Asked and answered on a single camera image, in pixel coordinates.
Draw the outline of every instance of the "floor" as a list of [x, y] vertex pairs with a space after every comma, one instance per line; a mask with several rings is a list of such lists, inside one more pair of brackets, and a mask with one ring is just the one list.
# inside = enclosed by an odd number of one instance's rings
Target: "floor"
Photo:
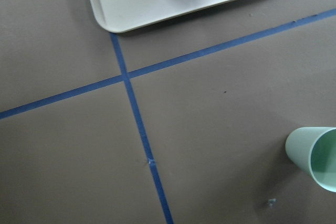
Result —
[[335, 126], [336, 0], [119, 35], [89, 0], [0, 3], [0, 223], [334, 223], [284, 144]]

